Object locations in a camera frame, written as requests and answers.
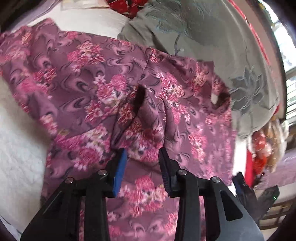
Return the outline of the purple pink floral garment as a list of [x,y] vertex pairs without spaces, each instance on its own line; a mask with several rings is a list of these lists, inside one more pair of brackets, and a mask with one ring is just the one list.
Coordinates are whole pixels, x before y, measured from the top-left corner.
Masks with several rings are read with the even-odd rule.
[[173,240],[178,200],[165,192],[160,148],[198,177],[231,184],[231,97],[212,62],[45,19],[1,34],[1,76],[51,138],[41,200],[69,176],[87,178],[115,150],[128,162],[107,202],[112,240]]

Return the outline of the red plush toy pile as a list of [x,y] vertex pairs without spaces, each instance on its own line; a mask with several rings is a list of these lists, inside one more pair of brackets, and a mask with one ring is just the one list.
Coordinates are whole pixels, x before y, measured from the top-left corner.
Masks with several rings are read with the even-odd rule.
[[265,182],[268,174],[275,173],[285,154],[289,133],[288,121],[280,122],[276,116],[253,133],[248,144],[252,156],[252,187]]

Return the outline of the white quilted bed cover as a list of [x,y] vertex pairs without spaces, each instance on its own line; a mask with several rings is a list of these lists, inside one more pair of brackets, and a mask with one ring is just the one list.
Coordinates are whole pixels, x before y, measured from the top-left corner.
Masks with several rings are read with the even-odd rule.
[[[116,38],[128,18],[110,8],[68,9],[57,4],[28,23],[51,18],[64,31]],[[1,221],[18,237],[40,208],[46,153],[50,140],[25,113],[1,80]]]

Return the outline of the window with bars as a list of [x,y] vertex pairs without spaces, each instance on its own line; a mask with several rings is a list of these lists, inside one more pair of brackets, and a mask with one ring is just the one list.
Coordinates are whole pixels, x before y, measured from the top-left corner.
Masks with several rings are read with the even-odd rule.
[[286,120],[295,125],[295,12],[292,1],[266,1],[274,16],[273,32],[280,48],[286,74]]

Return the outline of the grey floral embroidered pillow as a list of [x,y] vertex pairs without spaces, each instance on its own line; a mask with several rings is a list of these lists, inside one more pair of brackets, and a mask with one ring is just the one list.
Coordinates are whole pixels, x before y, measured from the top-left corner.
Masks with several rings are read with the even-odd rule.
[[148,1],[118,37],[171,55],[212,61],[230,90],[233,124],[242,139],[267,124],[278,106],[267,60],[230,1]]

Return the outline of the red patterned bedding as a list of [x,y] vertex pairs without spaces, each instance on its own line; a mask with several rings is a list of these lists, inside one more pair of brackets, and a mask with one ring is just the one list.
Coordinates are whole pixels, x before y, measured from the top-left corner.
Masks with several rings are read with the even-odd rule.
[[106,2],[114,11],[133,19],[148,0],[106,0]]

